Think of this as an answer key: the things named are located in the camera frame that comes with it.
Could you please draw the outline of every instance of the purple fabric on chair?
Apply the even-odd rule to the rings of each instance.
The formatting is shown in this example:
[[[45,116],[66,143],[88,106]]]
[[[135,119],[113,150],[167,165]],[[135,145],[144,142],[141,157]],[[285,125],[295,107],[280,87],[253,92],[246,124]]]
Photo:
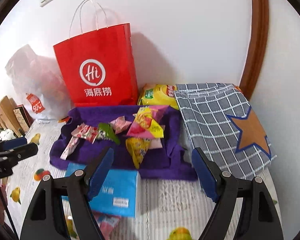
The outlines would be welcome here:
[[[61,128],[59,139],[53,144],[50,151],[50,163],[62,170],[66,170],[68,163],[75,162],[88,164],[98,156],[104,147],[114,149],[114,162],[112,168],[135,170],[132,158],[125,147],[125,137],[119,134],[120,145],[108,140],[96,140],[94,144],[81,139],[76,150],[67,158],[61,160],[60,156],[71,139],[71,132],[81,123],[97,127],[100,122],[110,122],[124,115],[126,120],[133,121],[140,106],[99,106],[77,107],[69,112],[72,119]],[[160,124],[164,124],[165,138],[162,140],[162,149],[148,150],[138,170],[143,179],[184,179],[196,180],[197,175],[191,164],[184,162],[183,148],[178,145],[180,134],[180,112],[169,107]]]

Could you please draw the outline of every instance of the white wall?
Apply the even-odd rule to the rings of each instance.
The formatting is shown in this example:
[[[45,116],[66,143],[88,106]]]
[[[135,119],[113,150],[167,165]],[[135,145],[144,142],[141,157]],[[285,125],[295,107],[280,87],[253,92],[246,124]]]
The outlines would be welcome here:
[[[300,16],[287,0],[269,0],[270,30],[251,104],[278,155],[270,167],[291,240],[300,230]]]
[[[14,90],[5,65],[29,43],[55,57],[53,45],[68,38],[75,8],[82,0],[20,0],[0,26],[0,99]],[[145,82],[231,82],[238,84],[250,39],[251,0],[97,0],[111,25],[131,23],[139,86]],[[87,3],[84,31],[93,28]],[[78,19],[73,35],[80,33]]]

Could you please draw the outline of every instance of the white rope handle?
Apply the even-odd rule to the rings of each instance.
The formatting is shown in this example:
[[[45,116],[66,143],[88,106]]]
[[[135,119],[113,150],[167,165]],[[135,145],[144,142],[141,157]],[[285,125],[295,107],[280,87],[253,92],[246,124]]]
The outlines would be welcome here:
[[[90,1],[91,4],[92,4],[92,5],[94,6],[94,8],[95,8],[97,30],[99,30],[99,24],[98,24],[97,8],[96,8],[96,5],[95,5],[94,3],[96,3],[97,5],[99,5],[99,7],[102,9],[102,11],[103,11],[103,13],[105,14],[105,17],[106,17],[106,26],[107,26],[107,28],[109,27],[109,26],[108,26],[108,22],[107,22],[107,15],[106,15],[105,10],[102,8],[102,6],[101,6],[98,2],[96,2],[95,0],[83,0],[83,1],[79,4],[79,6],[76,8],[76,10],[75,10],[75,12],[74,12],[74,15],[73,15],[73,17],[72,17],[71,24],[70,24],[70,28],[69,28],[69,39],[71,38],[70,33],[71,33],[71,28],[72,28],[72,24],[73,24],[73,21],[74,21],[74,17],[75,17],[75,15],[77,14],[77,11],[78,11],[79,8],[80,8],[80,13],[79,13],[79,16],[80,16],[80,29],[81,29],[81,34],[83,34],[83,30],[82,30],[82,21],[81,21],[81,11],[82,11],[83,5],[84,5],[86,2],[88,2],[88,1]]]

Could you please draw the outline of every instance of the checkered towel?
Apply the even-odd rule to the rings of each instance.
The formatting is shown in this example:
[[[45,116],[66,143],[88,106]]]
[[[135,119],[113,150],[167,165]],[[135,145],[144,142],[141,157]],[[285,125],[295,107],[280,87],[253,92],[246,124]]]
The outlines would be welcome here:
[[[276,157],[265,154],[257,145],[236,152],[241,132],[228,116],[245,118],[251,108],[234,85],[179,84],[177,88],[175,98],[191,147],[200,147],[221,170],[237,178],[252,179]]]

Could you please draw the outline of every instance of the wooden chair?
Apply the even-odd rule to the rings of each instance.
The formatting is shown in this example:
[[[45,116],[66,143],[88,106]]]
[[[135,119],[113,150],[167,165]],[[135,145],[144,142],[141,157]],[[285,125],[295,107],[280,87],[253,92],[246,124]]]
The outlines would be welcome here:
[[[19,129],[21,128],[13,109],[15,108],[13,99],[11,101],[7,96],[0,101],[0,128],[11,129],[18,137],[21,137]]]

